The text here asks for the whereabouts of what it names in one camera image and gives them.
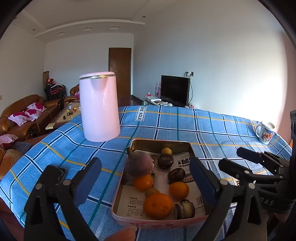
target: white mug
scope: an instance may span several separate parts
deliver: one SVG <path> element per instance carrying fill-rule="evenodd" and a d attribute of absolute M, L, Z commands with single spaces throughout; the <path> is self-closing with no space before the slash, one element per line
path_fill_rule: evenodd
<path fill-rule="evenodd" d="M 272 136 L 274 135 L 275 126 L 269 121 L 262 121 L 262 124 L 256 127 L 256 136 L 259 138 L 259 141 L 265 145 L 269 144 Z"/>

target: finger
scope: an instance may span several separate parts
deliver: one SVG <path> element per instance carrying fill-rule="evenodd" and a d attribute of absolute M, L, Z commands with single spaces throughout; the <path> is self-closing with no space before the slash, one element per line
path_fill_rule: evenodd
<path fill-rule="evenodd" d="M 107 237 L 104 241 L 134 241 L 136 239 L 136 231 L 136 227 L 124 228 Z"/>

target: blue plaid tablecloth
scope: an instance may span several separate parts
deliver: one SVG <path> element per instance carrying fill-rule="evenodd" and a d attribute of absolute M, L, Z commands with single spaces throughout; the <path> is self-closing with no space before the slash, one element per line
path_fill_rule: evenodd
<path fill-rule="evenodd" d="M 218 168 L 220 159 L 226 157 L 253 170 L 254 173 L 268 173 L 260 164 L 239 158 L 239 147 L 254 151 L 269 151 L 285 159 L 291 156 L 290 146 L 274 134 L 269 145 L 257 139 L 251 121 L 245 118 L 221 115 L 203 110 L 147 106 L 144 119 L 135 120 L 139 106 L 119 108 L 121 132 L 107 142 L 90 142 L 85 139 L 81 116 L 63 125 L 28 151 L 0 182 L 0 196 L 24 226 L 26 214 L 24 205 L 47 165 L 61 166 L 67 170 L 66 178 L 72 179 L 93 157 L 102 161 L 102 172 L 93 186 L 86 202 L 79 206 L 84 219 L 99 240 L 120 230 L 111 217 L 110 208 L 126 158 L 126 147 L 134 138 L 157 140 L 180 140 L 190 142 L 195 155 L 207 169 L 218 178 L 232 183 L 229 175 Z M 223 238 L 230 224 L 235 205 L 229 213 L 217 240 Z M 74 240 L 59 205 L 55 205 L 59 222 L 66 237 Z M 138 241 L 192 240 L 199 227 L 184 229 L 138 229 Z"/>

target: kettle lid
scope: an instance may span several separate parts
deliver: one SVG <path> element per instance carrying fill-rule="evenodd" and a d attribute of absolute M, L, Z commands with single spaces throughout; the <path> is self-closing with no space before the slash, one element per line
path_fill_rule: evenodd
<path fill-rule="evenodd" d="M 97 73 L 89 73 L 89 74 L 83 74 L 79 77 L 79 79 L 88 79 L 88 78 L 104 78 L 108 76 L 115 75 L 114 72 L 97 72 Z"/>

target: wooden coffee table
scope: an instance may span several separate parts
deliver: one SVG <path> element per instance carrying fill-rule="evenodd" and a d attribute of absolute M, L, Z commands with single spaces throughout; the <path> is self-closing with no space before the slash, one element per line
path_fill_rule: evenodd
<path fill-rule="evenodd" d="M 62 109 L 62 111 L 55 118 L 52 119 L 52 121 L 45 128 L 46 130 L 57 129 L 62 125 L 66 124 L 67 122 L 71 121 L 77 115 L 81 114 L 81 111 L 77 110 L 73 112 L 72 115 L 67 115 L 69 105 L 71 105 L 72 107 L 78 107 L 80 106 L 80 103 L 79 102 L 69 103 L 64 109 Z"/>

